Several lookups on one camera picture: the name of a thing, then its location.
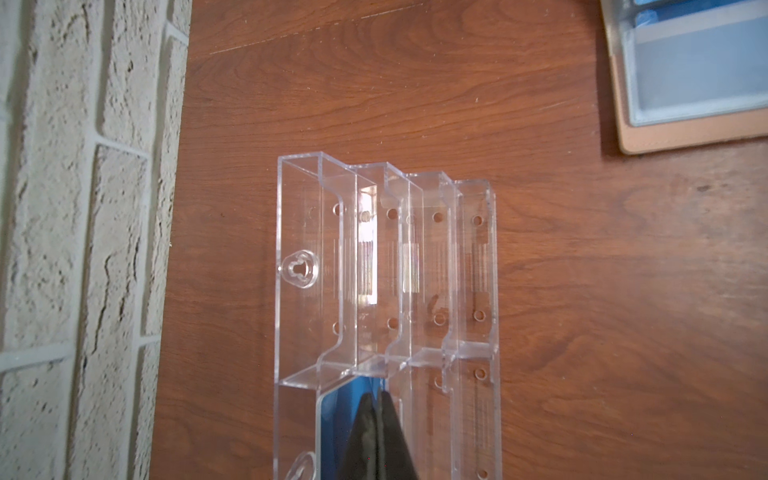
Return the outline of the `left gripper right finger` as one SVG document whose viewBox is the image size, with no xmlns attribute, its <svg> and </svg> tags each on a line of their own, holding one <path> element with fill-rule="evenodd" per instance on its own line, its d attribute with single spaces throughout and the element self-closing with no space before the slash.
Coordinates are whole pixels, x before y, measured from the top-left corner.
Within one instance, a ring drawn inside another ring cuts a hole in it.
<svg viewBox="0 0 768 480">
<path fill-rule="evenodd" d="M 377 478 L 418 479 L 394 401 L 387 391 L 380 391 L 377 400 Z"/>
</svg>

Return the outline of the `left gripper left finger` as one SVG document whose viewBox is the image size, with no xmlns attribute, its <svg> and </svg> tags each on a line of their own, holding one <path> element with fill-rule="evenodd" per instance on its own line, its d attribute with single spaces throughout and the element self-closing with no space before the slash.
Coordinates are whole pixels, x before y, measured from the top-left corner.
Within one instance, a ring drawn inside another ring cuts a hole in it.
<svg viewBox="0 0 768 480">
<path fill-rule="evenodd" d="M 344 480 L 378 478 L 378 425 L 376 403 L 371 393 L 362 395 L 344 455 L 337 470 Z"/>
</svg>

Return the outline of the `blue credit card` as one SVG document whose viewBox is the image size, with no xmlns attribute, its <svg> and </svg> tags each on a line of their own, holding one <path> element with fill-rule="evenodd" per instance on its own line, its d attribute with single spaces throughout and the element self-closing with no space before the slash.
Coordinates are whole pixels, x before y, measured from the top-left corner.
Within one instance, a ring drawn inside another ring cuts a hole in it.
<svg viewBox="0 0 768 480">
<path fill-rule="evenodd" d="M 320 478 L 336 479 L 362 396 L 376 396 L 380 382 L 355 378 L 324 396 L 320 403 Z"/>
</svg>

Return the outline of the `clear plastic organizer box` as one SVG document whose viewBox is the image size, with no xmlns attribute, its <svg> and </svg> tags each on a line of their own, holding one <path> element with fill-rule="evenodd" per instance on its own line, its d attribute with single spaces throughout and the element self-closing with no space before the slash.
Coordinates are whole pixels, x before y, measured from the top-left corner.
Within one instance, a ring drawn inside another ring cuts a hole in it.
<svg viewBox="0 0 768 480">
<path fill-rule="evenodd" d="M 320 403 L 361 377 L 418 479 L 502 477 L 495 200 L 481 179 L 279 158 L 275 478 L 321 479 Z"/>
</svg>

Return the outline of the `tan leather card holder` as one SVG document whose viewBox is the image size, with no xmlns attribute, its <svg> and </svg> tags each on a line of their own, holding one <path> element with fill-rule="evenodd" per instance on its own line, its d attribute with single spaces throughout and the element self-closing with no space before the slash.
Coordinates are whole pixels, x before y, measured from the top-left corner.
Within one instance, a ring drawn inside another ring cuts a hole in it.
<svg viewBox="0 0 768 480">
<path fill-rule="evenodd" d="M 623 153 L 767 133 L 764 1 L 601 4 Z"/>
</svg>

